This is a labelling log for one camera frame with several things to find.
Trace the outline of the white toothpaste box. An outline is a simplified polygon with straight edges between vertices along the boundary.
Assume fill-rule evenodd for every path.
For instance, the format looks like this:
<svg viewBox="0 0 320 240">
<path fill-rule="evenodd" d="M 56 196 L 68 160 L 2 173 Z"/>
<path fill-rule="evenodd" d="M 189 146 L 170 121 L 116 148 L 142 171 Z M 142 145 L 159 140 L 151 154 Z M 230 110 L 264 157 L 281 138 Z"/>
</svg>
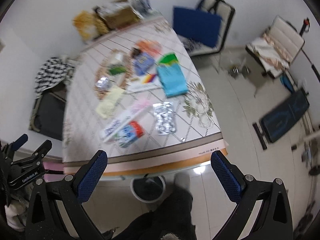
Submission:
<svg viewBox="0 0 320 240">
<path fill-rule="evenodd" d="M 102 129 L 99 133 L 100 139 L 103 142 L 108 142 L 126 125 L 132 121 L 137 121 L 141 116 L 148 112 L 151 104 L 147 102 L 136 103 L 129 109 L 125 110 L 116 117 L 109 125 Z"/>
</svg>

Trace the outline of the red blue milk carton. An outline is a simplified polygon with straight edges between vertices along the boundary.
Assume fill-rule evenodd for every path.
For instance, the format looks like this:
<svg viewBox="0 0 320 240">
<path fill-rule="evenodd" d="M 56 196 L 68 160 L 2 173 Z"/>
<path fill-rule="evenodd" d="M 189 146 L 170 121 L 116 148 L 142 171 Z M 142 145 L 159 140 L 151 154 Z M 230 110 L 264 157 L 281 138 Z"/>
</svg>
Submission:
<svg viewBox="0 0 320 240">
<path fill-rule="evenodd" d="M 142 126 L 137 121 L 131 121 L 116 134 L 116 141 L 121 148 L 128 148 L 143 135 Z"/>
</svg>

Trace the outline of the blue green snack bag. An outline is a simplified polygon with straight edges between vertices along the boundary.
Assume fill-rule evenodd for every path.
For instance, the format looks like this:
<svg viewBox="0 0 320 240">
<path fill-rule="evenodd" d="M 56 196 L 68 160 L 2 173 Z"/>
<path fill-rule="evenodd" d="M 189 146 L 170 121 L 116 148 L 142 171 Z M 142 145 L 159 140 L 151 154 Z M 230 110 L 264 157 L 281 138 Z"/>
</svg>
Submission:
<svg viewBox="0 0 320 240">
<path fill-rule="evenodd" d="M 186 94 L 187 82 L 175 53 L 164 55 L 157 64 L 157 75 L 167 98 Z"/>
</svg>

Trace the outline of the white round trash bin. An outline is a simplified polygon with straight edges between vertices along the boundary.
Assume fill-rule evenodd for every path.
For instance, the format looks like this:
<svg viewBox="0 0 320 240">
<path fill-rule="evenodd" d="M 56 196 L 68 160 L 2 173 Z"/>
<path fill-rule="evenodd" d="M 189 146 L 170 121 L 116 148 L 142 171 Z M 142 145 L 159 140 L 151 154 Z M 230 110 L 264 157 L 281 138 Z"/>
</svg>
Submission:
<svg viewBox="0 0 320 240">
<path fill-rule="evenodd" d="M 131 180 L 130 189 L 139 201 L 151 204 L 162 198 L 166 184 L 162 176 L 144 177 Z"/>
</svg>

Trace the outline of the black white checkered cloth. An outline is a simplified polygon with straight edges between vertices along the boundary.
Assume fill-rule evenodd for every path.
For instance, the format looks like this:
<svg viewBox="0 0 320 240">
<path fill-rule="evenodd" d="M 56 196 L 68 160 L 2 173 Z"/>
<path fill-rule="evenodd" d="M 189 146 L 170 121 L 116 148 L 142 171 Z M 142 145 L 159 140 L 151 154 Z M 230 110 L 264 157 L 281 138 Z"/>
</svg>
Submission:
<svg viewBox="0 0 320 240">
<path fill-rule="evenodd" d="M 45 91 L 63 83 L 69 85 L 75 72 L 75 65 L 60 57 L 51 57 L 39 69 L 35 77 L 35 98 Z"/>
</svg>

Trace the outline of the pale yellow medicine box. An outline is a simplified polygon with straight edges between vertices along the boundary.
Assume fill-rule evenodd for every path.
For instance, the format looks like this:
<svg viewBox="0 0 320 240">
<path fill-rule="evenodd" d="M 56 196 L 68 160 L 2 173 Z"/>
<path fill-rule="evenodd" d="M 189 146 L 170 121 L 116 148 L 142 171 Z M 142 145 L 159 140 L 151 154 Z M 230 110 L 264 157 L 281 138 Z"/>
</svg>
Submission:
<svg viewBox="0 0 320 240">
<path fill-rule="evenodd" d="M 96 107 L 96 113 L 103 119 L 107 119 L 115 108 L 117 101 L 123 96 L 123 90 L 120 87 L 112 87 L 108 94 L 101 100 Z"/>
</svg>

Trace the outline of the right grey slipper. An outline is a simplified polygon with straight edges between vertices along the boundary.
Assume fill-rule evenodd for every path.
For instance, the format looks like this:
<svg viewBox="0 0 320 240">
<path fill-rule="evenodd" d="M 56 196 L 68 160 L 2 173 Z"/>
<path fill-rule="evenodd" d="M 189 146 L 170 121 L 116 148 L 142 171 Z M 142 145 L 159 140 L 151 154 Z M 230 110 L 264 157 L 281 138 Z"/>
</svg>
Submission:
<svg viewBox="0 0 320 240">
<path fill-rule="evenodd" d="M 178 172 L 174 175 L 174 185 L 179 189 L 190 191 L 190 176 L 187 172 Z"/>
</svg>

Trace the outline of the small silver blister pack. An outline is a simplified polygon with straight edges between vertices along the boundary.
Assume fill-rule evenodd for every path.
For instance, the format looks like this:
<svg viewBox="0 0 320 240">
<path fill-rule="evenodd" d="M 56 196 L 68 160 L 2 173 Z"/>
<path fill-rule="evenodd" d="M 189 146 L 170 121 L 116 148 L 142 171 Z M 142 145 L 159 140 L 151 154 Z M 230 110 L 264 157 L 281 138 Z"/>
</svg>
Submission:
<svg viewBox="0 0 320 240">
<path fill-rule="evenodd" d="M 95 87 L 100 92 L 107 92 L 113 86 L 113 82 L 106 76 L 102 76 L 96 83 Z"/>
</svg>

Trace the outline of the patterned tablecloth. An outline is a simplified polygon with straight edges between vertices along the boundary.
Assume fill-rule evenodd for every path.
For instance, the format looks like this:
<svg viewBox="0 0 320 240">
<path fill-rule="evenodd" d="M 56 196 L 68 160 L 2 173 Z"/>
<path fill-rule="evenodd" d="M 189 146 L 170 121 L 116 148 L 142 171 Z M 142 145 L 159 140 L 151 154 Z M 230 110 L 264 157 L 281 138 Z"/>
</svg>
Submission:
<svg viewBox="0 0 320 240">
<path fill-rule="evenodd" d="M 112 50 L 129 53 L 142 40 L 158 42 L 161 55 L 176 54 L 189 92 L 169 99 L 174 107 L 175 133 L 159 135 L 153 112 L 148 111 L 138 121 L 144 130 L 143 136 L 122 148 L 116 141 L 103 141 L 102 130 L 140 102 L 154 104 L 168 99 L 161 87 L 154 88 L 146 83 L 140 89 L 126 91 L 104 119 L 96 111 L 100 97 L 94 85 Z M 75 174 L 98 150 L 105 151 L 108 156 L 106 177 L 164 173 L 198 166 L 208 162 L 212 152 L 226 152 L 226 142 L 202 80 L 163 16 L 153 16 L 111 32 L 88 46 L 82 54 L 82 64 L 74 74 L 65 108 L 62 143 L 65 174 Z"/>
</svg>

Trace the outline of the yellow bag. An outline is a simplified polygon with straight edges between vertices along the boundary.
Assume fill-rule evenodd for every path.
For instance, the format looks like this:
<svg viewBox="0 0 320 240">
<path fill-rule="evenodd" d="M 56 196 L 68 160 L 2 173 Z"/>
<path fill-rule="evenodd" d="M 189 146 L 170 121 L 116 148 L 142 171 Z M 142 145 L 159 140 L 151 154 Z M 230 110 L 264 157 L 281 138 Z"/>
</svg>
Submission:
<svg viewBox="0 0 320 240">
<path fill-rule="evenodd" d="M 109 32 L 107 25 L 96 13 L 85 10 L 73 18 L 73 25 L 84 42 L 95 40 Z"/>
</svg>

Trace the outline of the white box coloured stripes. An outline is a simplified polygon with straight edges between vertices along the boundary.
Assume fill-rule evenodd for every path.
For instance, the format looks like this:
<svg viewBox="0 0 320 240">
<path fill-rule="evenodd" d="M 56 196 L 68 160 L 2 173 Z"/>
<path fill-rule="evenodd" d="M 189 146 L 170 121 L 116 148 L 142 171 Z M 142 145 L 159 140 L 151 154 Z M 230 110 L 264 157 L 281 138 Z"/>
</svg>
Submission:
<svg viewBox="0 0 320 240">
<path fill-rule="evenodd" d="M 127 94 L 132 94 L 159 89 L 161 87 L 162 85 L 159 81 L 158 75 L 148 73 L 142 76 L 134 76 L 128 79 L 126 92 Z"/>
</svg>

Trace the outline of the orange snack packet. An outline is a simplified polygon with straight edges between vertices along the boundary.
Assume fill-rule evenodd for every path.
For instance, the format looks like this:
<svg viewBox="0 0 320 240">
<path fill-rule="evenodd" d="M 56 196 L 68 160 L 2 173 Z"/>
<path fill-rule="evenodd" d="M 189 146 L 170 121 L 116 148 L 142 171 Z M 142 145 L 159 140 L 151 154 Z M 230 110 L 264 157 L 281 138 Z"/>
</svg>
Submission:
<svg viewBox="0 0 320 240">
<path fill-rule="evenodd" d="M 135 43 L 134 47 L 148 53 L 152 57 L 159 56 L 162 51 L 162 46 L 156 41 L 139 40 Z"/>
</svg>

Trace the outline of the cream chair with cloth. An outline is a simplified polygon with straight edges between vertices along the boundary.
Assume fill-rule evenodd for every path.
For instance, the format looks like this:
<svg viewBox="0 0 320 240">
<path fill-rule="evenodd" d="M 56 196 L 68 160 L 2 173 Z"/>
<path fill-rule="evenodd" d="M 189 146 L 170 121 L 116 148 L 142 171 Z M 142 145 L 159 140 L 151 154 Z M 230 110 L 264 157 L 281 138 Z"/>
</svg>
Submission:
<svg viewBox="0 0 320 240">
<path fill-rule="evenodd" d="M 246 50 L 275 79 L 289 70 L 304 44 L 304 38 L 278 15 L 261 36 L 246 44 Z"/>
</svg>

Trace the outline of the blue board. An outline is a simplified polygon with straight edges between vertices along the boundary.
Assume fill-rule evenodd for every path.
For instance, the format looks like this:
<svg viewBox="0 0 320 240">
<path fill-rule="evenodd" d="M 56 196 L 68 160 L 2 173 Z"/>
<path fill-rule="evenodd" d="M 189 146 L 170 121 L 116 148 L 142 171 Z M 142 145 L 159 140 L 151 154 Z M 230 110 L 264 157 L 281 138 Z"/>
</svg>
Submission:
<svg viewBox="0 0 320 240">
<path fill-rule="evenodd" d="M 196 9 L 173 8 L 173 29 L 177 35 L 200 42 L 208 47 L 215 47 L 222 18 Z"/>
</svg>

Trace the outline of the black cream folding chair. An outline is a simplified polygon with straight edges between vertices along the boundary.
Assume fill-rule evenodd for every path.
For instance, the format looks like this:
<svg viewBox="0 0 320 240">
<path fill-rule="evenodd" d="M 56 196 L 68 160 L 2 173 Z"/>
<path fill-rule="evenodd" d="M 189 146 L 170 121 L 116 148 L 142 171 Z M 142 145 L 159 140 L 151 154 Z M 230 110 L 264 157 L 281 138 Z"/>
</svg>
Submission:
<svg viewBox="0 0 320 240">
<path fill-rule="evenodd" d="M 235 16 L 235 8 L 224 0 L 199 0 L 195 9 L 200 9 L 201 11 L 209 12 L 211 14 L 217 14 L 221 17 L 217 43 L 215 47 L 208 47 L 200 42 L 195 42 L 182 36 L 179 36 L 180 41 L 183 43 L 190 57 L 220 53 L 225 47 L 231 23 Z"/>
</svg>

